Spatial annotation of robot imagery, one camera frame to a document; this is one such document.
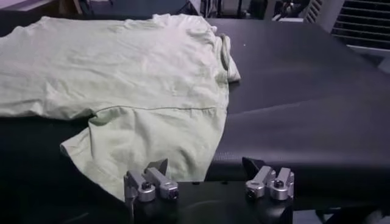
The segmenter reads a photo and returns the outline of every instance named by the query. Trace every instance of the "screw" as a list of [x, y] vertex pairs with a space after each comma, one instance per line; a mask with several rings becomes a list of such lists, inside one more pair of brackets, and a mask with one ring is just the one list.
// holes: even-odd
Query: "screw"
[[151, 188], [152, 184], [150, 182], [143, 182], [142, 185], [141, 185], [141, 188], [142, 190], [146, 190], [146, 189], [149, 189]]
[[178, 191], [171, 191], [168, 195], [169, 200], [176, 200], [179, 197]]
[[281, 188], [281, 187], [283, 187], [283, 186], [284, 186], [283, 181], [281, 181], [281, 180], [275, 180], [275, 181], [274, 181], [274, 187], [276, 187], [276, 188]]
[[256, 193], [253, 191], [253, 190], [249, 190], [246, 192], [246, 197], [250, 200], [250, 201], [254, 201], [257, 199], [256, 197]]

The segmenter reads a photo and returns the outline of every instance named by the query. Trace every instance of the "black padded surface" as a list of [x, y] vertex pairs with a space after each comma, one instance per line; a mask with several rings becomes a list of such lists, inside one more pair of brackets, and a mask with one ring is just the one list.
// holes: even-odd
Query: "black padded surface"
[[[0, 36], [39, 18], [1, 12]], [[208, 180], [244, 179], [247, 156], [293, 168], [298, 196], [387, 195], [390, 80], [383, 73], [315, 25], [209, 22], [232, 39], [243, 79], [231, 85]], [[1, 118], [0, 177], [77, 186], [82, 176], [58, 146], [86, 125]]]

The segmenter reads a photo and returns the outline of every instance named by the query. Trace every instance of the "silver metal part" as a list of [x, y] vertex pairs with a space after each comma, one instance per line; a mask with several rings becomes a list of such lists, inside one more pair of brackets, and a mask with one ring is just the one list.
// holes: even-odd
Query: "silver metal part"
[[255, 178], [245, 183], [247, 197], [252, 200], [261, 198], [265, 194], [265, 188], [273, 179], [276, 172], [269, 166], [263, 166]]
[[168, 179], [156, 168], [147, 168], [145, 170], [145, 178], [159, 189], [161, 198], [176, 200], [179, 196], [179, 186], [177, 182]]
[[125, 197], [133, 197], [132, 188], [136, 189], [136, 198], [141, 202], [152, 201], [155, 198], [155, 186], [146, 181], [142, 174], [135, 171], [128, 171], [124, 177]]
[[281, 168], [276, 179], [269, 185], [270, 196], [278, 201], [294, 196], [294, 173], [289, 168]]

